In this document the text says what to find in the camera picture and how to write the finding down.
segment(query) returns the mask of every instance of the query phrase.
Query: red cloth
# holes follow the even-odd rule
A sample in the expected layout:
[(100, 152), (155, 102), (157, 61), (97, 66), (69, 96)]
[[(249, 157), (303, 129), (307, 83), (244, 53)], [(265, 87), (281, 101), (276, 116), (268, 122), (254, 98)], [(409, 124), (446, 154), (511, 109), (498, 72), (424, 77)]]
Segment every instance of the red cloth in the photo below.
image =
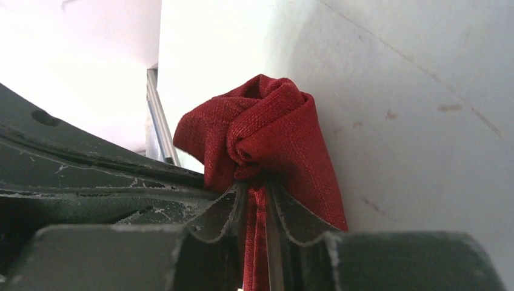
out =
[(347, 230), (341, 193), (311, 95), (289, 79), (259, 75), (212, 98), (180, 120), (175, 146), (205, 165), (205, 187), (225, 192), (249, 181), (245, 290), (268, 290), (262, 169), (280, 175), (289, 194)]

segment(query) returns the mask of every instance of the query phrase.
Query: white surface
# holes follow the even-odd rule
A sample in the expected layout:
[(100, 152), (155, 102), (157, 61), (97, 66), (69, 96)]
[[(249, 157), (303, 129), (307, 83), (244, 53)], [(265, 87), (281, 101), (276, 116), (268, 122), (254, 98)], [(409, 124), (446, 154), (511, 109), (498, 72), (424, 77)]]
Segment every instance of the white surface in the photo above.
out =
[(175, 128), (258, 73), (291, 78), (352, 231), (469, 232), (514, 290), (513, 24), (513, 1), (164, 0), (158, 89)]
[(81, 129), (145, 145), (160, 0), (0, 0), (0, 82)]

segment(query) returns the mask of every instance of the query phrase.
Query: screw hole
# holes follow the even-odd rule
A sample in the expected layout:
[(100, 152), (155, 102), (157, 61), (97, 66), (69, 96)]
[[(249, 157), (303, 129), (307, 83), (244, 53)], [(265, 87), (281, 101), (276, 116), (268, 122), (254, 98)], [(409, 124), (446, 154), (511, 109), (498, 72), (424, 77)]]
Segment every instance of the screw hole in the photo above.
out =
[(32, 111), (30, 115), (32, 115), (32, 118), (35, 121), (41, 123), (42, 125), (56, 127), (61, 123), (59, 118), (55, 118), (52, 115), (49, 115), (44, 110)]

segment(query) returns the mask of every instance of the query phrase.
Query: red fabric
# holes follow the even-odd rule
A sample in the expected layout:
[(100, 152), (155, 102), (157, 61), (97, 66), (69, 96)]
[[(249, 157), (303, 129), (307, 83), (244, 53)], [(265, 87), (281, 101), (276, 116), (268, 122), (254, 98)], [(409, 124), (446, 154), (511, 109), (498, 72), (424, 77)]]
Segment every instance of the red fabric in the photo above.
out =
[(291, 80), (259, 75), (212, 98), (182, 117), (173, 143), (205, 165), (207, 189), (249, 181), (245, 290), (269, 289), (261, 170), (280, 175), (289, 194), (347, 230), (314, 99)]

